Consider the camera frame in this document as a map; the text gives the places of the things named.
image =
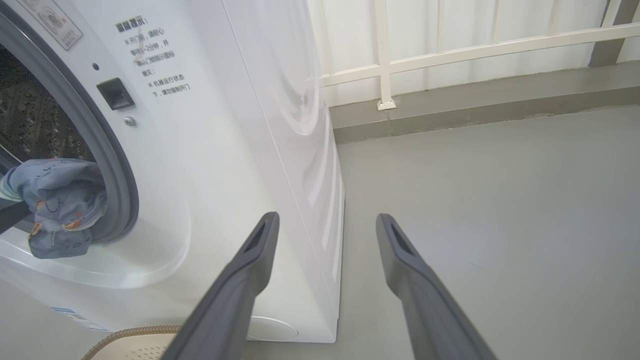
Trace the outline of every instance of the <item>label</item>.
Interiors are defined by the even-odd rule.
[[[68,317],[71,320],[77,322],[78,324],[86,327],[89,330],[108,331],[107,329],[103,328],[102,326],[100,326],[100,325],[96,324],[95,322],[85,318],[84,316],[76,313],[75,311],[73,311],[71,309],[65,309],[63,307],[52,307],[51,309],[54,309],[55,311],[65,315],[66,317]]]
[[[122,49],[131,57],[138,77],[154,97],[162,98],[191,90],[188,79],[176,66],[176,53],[166,30],[142,15],[116,22]]]
[[[69,50],[82,33],[53,0],[18,0],[18,2],[58,41]]]

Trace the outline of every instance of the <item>concrete floor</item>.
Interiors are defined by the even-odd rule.
[[[244,360],[413,359],[374,221],[395,216],[499,359],[639,359],[640,108],[339,146],[346,187],[335,344],[249,341]],[[0,281],[11,359],[103,337]]]

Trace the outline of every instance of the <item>small hole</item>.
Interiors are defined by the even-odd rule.
[[[263,230],[264,230],[264,224],[262,226],[260,226],[260,230],[258,230],[258,232],[255,233],[255,236],[253,237],[253,239],[249,243],[249,246],[246,247],[246,250],[244,250],[244,252],[248,252],[249,250],[253,249],[256,245],[258,245],[258,242],[260,241],[260,238],[262,237],[262,231]]]
[[[398,241],[398,245],[400,245],[400,247],[407,253],[409,253],[409,255],[413,255],[413,252],[409,249],[409,246],[406,244],[406,242],[404,242],[404,238],[402,236],[402,234],[400,234],[400,232],[396,229],[396,227],[394,225],[391,225],[391,230],[393,230],[394,235],[396,236],[396,240]]]

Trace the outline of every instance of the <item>front-loading washer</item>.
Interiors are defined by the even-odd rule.
[[[275,210],[250,339],[335,341],[344,185],[305,1],[0,10],[0,43],[73,123],[109,197],[86,255],[34,258],[23,222],[0,235],[0,276],[89,329],[177,325]]]

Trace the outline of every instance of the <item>blue garment with print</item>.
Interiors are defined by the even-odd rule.
[[[0,179],[0,197],[24,201],[34,213],[28,242],[40,259],[86,254],[89,228],[107,207],[98,165],[77,159],[25,161]]]

